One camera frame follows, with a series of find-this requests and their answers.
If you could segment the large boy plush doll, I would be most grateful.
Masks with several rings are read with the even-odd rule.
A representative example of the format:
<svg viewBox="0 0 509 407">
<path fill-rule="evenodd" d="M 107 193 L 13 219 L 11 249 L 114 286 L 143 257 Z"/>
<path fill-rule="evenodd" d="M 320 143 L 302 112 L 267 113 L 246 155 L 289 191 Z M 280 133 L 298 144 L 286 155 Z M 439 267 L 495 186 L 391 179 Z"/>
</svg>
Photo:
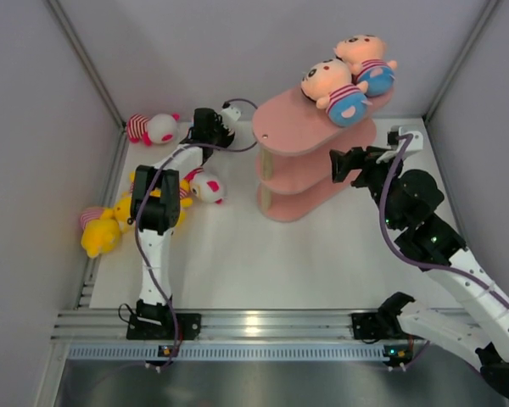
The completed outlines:
<svg viewBox="0 0 509 407">
<path fill-rule="evenodd" d="M 355 84 L 367 83 L 366 95 L 379 97 L 394 86 L 396 60 L 385 58 L 386 43 L 373 35 L 355 35 L 337 43 L 334 55 L 345 62 Z"/>
</svg>

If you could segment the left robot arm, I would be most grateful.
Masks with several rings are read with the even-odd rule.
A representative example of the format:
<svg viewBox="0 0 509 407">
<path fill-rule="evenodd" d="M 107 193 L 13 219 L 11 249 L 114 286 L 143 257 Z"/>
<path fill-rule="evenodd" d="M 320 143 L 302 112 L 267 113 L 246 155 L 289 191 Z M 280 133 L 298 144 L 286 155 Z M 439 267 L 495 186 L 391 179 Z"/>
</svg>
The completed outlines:
<svg viewBox="0 0 509 407">
<path fill-rule="evenodd" d="M 187 135 L 161 161 L 135 170 L 131 194 L 131 220 L 142 257 L 142 287 L 137 313 L 149 311 L 145 327 L 154 337 L 166 338 L 174 331 L 174 317 L 158 309 L 171 297 L 169 256 L 171 236 L 181 213 L 180 182 L 201 168 L 214 151 L 231 146 L 234 126 L 241 110 L 226 103 L 220 112 L 209 108 L 194 111 Z"/>
</svg>

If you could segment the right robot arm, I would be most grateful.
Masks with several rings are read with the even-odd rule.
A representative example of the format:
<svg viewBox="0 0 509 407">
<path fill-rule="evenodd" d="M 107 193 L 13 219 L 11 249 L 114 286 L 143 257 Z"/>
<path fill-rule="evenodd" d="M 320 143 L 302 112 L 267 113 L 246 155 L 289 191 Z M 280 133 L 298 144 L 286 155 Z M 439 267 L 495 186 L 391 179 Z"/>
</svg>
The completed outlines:
<svg viewBox="0 0 509 407">
<path fill-rule="evenodd" d="M 443 193 L 424 170 L 402 170 L 397 153 L 383 148 L 331 150 L 332 181 L 353 170 L 352 187 L 366 188 L 378 206 L 379 226 L 391 251 L 443 287 L 470 315 L 468 325 L 431 310 L 404 293 L 376 313 L 388 337 L 423 338 L 461 358 L 499 395 L 509 399 L 509 297 L 489 277 L 465 240 L 435 210 Z"/>
</svg>

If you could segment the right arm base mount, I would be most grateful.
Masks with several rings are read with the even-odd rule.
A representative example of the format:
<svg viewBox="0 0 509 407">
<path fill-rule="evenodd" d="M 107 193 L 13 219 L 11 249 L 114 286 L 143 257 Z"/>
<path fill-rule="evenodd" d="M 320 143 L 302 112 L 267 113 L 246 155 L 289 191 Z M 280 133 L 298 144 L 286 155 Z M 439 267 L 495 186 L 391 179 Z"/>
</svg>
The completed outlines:
<svg viewBox="0 0 509 407">
<path fill-rule="evenodd" d="M 412 296 L 397 292 L 383 301 L 373 312 L 353 313 L 351 321 L 354 339 L 366 344 L 377 343 L 381 340 L 404 339 L 411 347 L 416 337 L 401 328 L 398 317 L 403 314 L 403 309 L 414 301 Z"/>
</svg>

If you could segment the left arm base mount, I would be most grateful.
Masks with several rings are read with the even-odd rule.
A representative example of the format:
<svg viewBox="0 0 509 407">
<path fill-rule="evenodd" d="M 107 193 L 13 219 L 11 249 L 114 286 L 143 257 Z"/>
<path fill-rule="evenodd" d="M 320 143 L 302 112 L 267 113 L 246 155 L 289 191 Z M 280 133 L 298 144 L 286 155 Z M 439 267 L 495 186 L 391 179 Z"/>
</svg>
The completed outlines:
<svg viewBox="0 0 509 407">
<path fill-rule="evenodd" d="M 179 313 L 178 339 L 194 340 L 201 331 L 202 315 L 196 313 Z M 155 321 L 131 315 L 126 331 L 128 340 L 149 341 L 149 340 L 173 340 L 175 338 L 175 327 L 170 315 L 165 316 L 165 321 Z"/>
</svg>

